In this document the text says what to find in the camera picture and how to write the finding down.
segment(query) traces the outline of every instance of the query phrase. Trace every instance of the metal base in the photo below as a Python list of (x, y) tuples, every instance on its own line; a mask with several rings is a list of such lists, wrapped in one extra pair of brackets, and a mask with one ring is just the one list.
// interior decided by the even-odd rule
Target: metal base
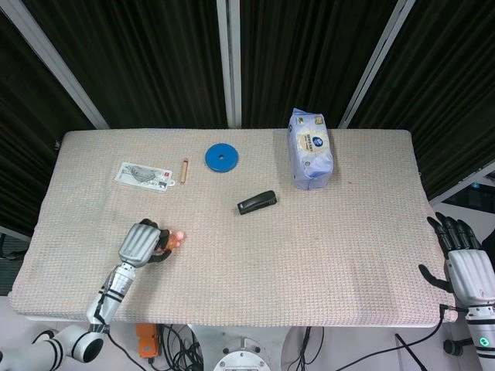
[(200, 342), (204, 371), (282, 371), (290, 327), (189, 327)]

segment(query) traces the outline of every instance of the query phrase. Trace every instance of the robotic hand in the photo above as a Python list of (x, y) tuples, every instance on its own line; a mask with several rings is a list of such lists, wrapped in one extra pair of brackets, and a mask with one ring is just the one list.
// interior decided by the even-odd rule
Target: robotic hand
[(436, 213), (439, 222), (428, 222), (435, 229), (450, 281), (434, 277), (424, 265), (422, 276), (433, 286), (453, 293), (466, 307), (466, 321), (484, 371), (495, 370), (495, 273), (473, 230), (462, 220)]
[(89, 329), (71, 325), (50, 340), (1, 351), (0, 371), (51, 371), (60, 367), (64, 356), (91, 362), (100, 353), (110, 321), (135, 279), (135, 268), (165, 260), (183, 237), (183, 232), (160, 230), (148, 219), (132, 226), (118, 251), (121, 263), (108, 275), (87, 310)]

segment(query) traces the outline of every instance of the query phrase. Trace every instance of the table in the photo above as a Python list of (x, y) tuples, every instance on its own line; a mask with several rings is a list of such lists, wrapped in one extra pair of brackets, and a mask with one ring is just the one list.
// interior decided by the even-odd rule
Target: table
[[(148, 264), (115, 320), (245, 326), (431, 326), (450, 294), (426, 221), (433, 216), (407, 131), (330, 130), (335, 169), (325, 189), (292, 184), (286, 130), (76, 131), (63, 139), (29, 252), (10, 294), (24, 315), (84, 320), (133, 223), (186, 231), (164, 263)], [(239, 163), (204, 163), (217, 142)], [(173, 170), (162, 194), (114, 181), (121, 163)], [(278, 203), (241, 216), (237, 203), (273, 189)], [(448, 311), (447, 321), (456, 319)]]

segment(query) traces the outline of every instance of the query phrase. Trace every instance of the blue plastic lid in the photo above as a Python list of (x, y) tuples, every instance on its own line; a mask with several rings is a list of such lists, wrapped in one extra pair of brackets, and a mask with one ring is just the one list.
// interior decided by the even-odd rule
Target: blue plastic lid
[(227, 143), (216, 143), (208, 149), (204, 161), (214, 172), (228, 172), (237, 165), (239, 154)]

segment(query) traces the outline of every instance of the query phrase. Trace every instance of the floor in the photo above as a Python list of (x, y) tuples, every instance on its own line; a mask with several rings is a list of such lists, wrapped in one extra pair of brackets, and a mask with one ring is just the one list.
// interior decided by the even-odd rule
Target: floor
[[(48, 328), (60, 331), (70, 324), (72, 323), (29, 321), (12, 310), (7, 297), (0, 297), (0, 326), (2, 328), (0, 331), (0, 349), (29, 346), (32, 339), (41, 331)], [(429, 334), (430, 331), (430, 328), (326, 328), (322, 352), (318, 359), (311, 366), (308, 366), (308, 370), (332, 371), (369, 352), (396, 346), (397, 343), (394, 340), (394, 333), (396, 332), (399, 332), (405, 341), (414, 341)], [(113, 322), (111, 333), (134, 359), (137, 359), (145, 369), (151, 370), (147, 362), (138, 357), (138, 340), (133, 324)], [(312, 334), (307, 349), (307, 359), (311, 359), (318, 349), (321, 329), (314, 328)], [(303, 328), (293, 328), (288, 334), (282, 355), (284, 371), (286, 371), (289, 363), (297, 357), (302, 335)], [(463, 339), (468, 336), (467, 327), (463, 320), (453, 324), (444, 324), (436, 336), (423, 344), (416, 345), (414, 351), (429, 370), (481, 370), (473, 347), (466, 348), (462, 357), (448, 356), (443, 352), (444, 339), (452, 339), (452, 336), (454, 339)], [(157, 359), (155, 366), (165, 369), (165, 363), (162, 359)], [(106, 341), (101, 354), (92, 363), (82, 364), (73, 359), (65, 359), (59, 368), (61, 371), (103, 371), (108, 369), (135, 371), (137, 367), (125, 358), (119, 349)], [(415, 371), (419, 370), (419, 367), (406, 351), (396, 351), (369, 358), (348, 370), (364, 371), (370, 369)]]

